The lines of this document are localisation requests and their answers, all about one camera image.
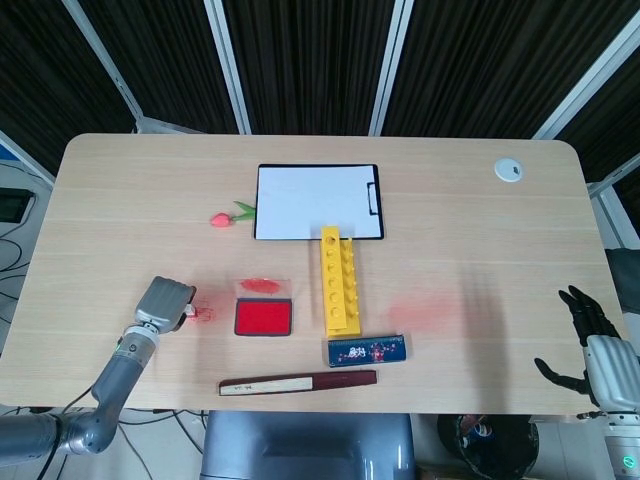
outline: robot finger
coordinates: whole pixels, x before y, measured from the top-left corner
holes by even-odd
[[[573,327],[575,328],[576,333],[578,334],[578,338],[580,339],[580,345],[586,347],[587,337],[595,333],[591,322],[589,322],[589,319],[584,314],[583,309],[580,307],[579,302],[575,298],[573,298],[567,292],[563,292],[562,290],[558,291],[558,295],[560,295],[562,301],[567,304],[567,306],[569,307],[569,311],[573,316]]]
[[[571,292],[582,305],[582,310],[588,316],[589,324],[592,325],[595,335],[608,335],[610,337],[620,338],[616,327],[607,319],[602,307],[596,300],[573,285],[569,286],[569,292]]]
[[[538,370],[540,371],[542,376],[554,385],[568,388],[569,390],[578,392],[581,395],[586,395],[589,393],[589,384],[586,380],[581,378],[568,377],[566,375],[558,375],[556,372],[551,370],[551,367],[547,365],[547,362],[545,362],[541,358],[534,358],[533,361],[536,364],[536,367],[538,367]]]

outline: black curtain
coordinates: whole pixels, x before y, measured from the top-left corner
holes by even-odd
[[[0,129],[52,174],[87,132],[128,133],[124,100],[62,2],[0,8]]]
[[[531,138],[639,5],[416,0],[383,134]]]
[[[558,138],[578,152],[587,182],[602,180],[640,153],[640,50],[611,76]]]
[[[253,133],[368,133],[392,0],[224,4]]]
[[[145,116],[237,133],[202,0],[81,0]]]

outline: red ink pad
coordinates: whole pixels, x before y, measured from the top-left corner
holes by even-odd
[[[291,334],[291,299],[239,298],[235,334],[279,337]]]

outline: black trash can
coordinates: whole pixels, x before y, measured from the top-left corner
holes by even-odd
[[[516,480],[538,458],[538,428],[529,415],[439,415],[442,444],[479,477]]]

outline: gray chair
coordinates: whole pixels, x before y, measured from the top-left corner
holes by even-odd
[[[200,479],[414,480],[409,415],[211,411]]]

